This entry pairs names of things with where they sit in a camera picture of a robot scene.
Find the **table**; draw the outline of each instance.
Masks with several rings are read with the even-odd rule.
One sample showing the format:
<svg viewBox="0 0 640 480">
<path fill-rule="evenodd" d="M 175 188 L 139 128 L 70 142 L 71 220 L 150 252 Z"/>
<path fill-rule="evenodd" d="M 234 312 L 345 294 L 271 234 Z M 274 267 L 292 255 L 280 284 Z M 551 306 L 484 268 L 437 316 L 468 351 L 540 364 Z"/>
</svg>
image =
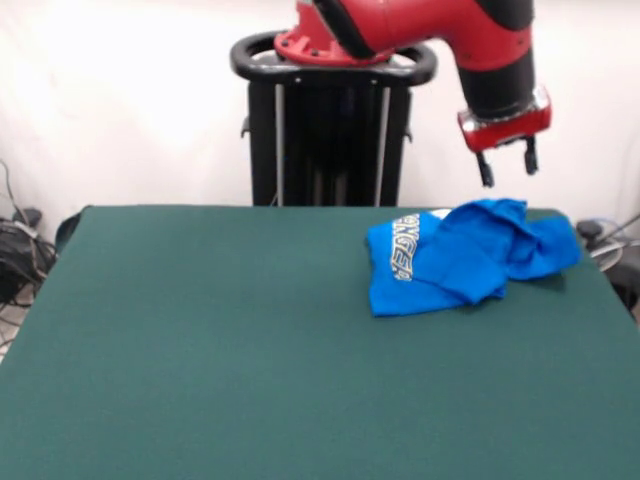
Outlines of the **table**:
<svg viewBox="0 0 640 480">
<path fill-rule="evenodd" d="M 638 334 L 591 261 L 374 319 L 365 233 L 405 213 L 86 210 L 0 366 L 0 475 L 640 478 Z"/>
</svg>

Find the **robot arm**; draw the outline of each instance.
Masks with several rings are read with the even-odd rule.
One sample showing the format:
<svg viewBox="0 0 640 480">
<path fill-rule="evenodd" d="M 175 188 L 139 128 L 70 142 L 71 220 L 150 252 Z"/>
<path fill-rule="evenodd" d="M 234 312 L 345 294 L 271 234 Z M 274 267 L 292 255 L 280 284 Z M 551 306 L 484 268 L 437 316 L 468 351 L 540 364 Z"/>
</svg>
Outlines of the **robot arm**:
<svg viewBox="0 0 640 480">
<path fill-rule="evenodd" d="M 527 172 L 537 171 L 534 135 L 551 124 L 536 88 L 533 0 L 313 0 L 340 45 L 357 59 L 441 38 L 451 47 L 469 110 L 458 120 L 493 186 L 484 150 L 526 139 Z"/>
</svg>

